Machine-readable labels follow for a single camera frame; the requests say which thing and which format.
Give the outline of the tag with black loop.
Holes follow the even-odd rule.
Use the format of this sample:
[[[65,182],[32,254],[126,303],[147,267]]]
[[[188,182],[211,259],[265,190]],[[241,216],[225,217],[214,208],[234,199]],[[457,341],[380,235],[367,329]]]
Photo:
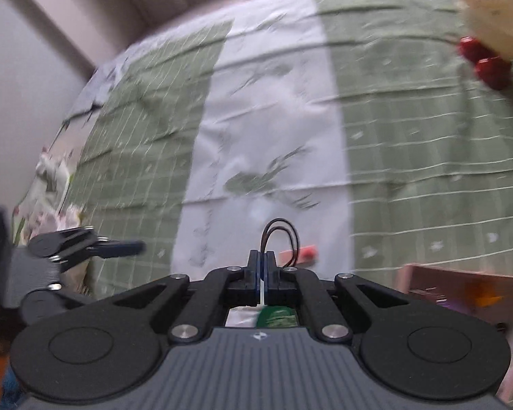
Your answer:
[[[228,328],[269,329],[298,325],[297,312],[291,305],[272,304],[271,294],[278,291],[279,271],[296,268],[301,261],[299,233],[287,218],[272,218],[262,231],[258,243],[258,301],[256,305],[237,306],[229,310]]]

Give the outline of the red small object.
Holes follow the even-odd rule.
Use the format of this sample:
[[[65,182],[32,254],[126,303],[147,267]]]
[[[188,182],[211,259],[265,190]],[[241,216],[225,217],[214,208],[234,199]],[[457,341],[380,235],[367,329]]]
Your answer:
[[[297,267],[298,265],[313,265],[318,259],[316,245],[302,246],[297,253],[286,250],[279,253],[278,265],[281,268]]]

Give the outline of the white fringed cloth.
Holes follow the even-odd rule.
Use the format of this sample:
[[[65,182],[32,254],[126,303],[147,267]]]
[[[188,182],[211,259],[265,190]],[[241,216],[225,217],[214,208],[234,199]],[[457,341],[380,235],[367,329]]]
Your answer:
[[[65,206],[71,180],[65,158],[54,158],[44,149],[36,165],[34,180],[13,209],[14,245],[25,245],[39,234],[78,227],[80,208]]]

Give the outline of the orange hair clip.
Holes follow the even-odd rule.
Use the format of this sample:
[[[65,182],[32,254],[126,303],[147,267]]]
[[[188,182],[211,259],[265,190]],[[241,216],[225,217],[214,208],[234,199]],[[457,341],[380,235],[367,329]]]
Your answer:
[[[485,279],[468,282],[464,287],[464,294],[467,304],[473,308],[487,308],[503,299],[496,291],[495,283]]]

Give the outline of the pink cardboard box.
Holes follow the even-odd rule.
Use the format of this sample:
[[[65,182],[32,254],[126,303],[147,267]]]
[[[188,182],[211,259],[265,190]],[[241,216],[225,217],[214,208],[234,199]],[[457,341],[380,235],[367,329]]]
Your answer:
[[[496,291],[503,299],[487,308],[470,307],[465,300],[464,287],[468,282],[477,279],[494,282]],[[485,320],[507,338],[512,360],[498,396],[513,407],[513,276],[408,264],[398,272],[395,288],[428,302]]]

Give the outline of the cream bowl with red feet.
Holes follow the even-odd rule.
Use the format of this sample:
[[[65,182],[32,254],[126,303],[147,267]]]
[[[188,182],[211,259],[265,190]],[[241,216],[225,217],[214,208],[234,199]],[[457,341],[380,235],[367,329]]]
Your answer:
[[[459,41],[459,52],[474,65],[476,76],[502,91],[512,82],[513,0],[458,0],[470,34]]]

